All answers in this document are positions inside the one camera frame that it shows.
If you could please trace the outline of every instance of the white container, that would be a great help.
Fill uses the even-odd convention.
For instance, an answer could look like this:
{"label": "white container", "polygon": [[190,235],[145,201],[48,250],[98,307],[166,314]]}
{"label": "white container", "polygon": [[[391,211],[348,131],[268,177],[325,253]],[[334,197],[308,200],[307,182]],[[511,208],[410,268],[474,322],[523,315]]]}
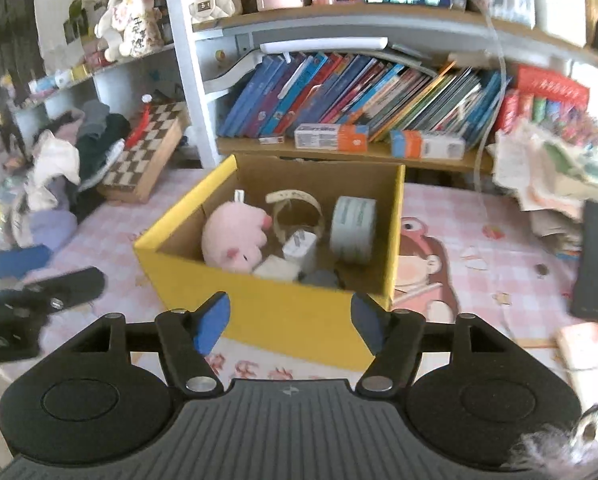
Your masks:
{"label": "white container", "polygon": [[586,0],[534,0],[534,9],[539,30],[586,45]]}

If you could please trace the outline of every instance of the white cloth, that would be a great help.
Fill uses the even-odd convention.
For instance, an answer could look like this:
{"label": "white cloth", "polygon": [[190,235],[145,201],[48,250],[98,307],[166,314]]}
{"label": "white cloth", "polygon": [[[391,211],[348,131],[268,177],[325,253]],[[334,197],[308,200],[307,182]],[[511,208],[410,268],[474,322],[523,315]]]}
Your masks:
{"label": "white cloth", "polygon": [[45,186],[62,175],[79,185],[79,152],[69,142],[56,139],[51,131],[46,130],[34,147],[33,155],[34,168],[28,173],[24,188],[28,208],[30,211],[54,209],[57,199]]}

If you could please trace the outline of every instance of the cartoon character print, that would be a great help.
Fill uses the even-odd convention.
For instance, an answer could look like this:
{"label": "cartoon character print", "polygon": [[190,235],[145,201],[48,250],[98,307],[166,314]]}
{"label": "cartoon character print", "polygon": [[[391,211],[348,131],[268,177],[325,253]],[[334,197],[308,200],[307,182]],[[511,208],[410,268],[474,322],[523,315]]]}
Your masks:
{"label": "cartoon character print", "polygon": [[417,218],[401,219],[401,242],[392,309],[406,308],[428,321],[452,323],[459,302],[452,285],[444,245],[427,236],[428,227]]}

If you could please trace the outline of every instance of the cardboard box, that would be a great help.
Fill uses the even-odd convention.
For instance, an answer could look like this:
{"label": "cardboard box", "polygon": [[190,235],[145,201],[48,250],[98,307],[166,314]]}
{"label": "cardboard box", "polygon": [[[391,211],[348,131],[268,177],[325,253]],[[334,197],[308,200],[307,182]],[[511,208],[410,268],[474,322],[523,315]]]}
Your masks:
{"label": "cardboard box", "polygon": [[[218,290],[232,305],[224,336],[268,351],[348,370],[365,370],[372,355],[350,321],[351,290],[367,292],[388,307],[394,291],[400,240],[404,167],[374,162],[307,162],[272,156],[232,155],[153,225],[134,249],[146,275],[168,309],[194,310]],[[317,250],[317,267],[338,270],[349,290],[264,280],[207,267],[201,235],[208,216],[245,190],[245,202],[271,212],[266,194],[300,189],[323,208],[332,222],[340,196],[377,201],[376,238],[368,266],[336,263],[327,237]],[[292,218],[280,221],[313,225],[311,206],[293,203]],[[282,256],[282,246],[268,234],[263,249]]]}

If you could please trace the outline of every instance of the chess board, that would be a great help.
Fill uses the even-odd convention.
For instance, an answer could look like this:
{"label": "chess board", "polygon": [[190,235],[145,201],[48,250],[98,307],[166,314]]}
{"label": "chess board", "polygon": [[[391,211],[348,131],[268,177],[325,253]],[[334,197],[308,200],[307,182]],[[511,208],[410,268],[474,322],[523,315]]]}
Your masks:
{"label": "chess board", "polygon": [[188,124],[185,103],[154,106],[143,139],[112,165],[99,186],[101,194],[110,200],[147,202]]}

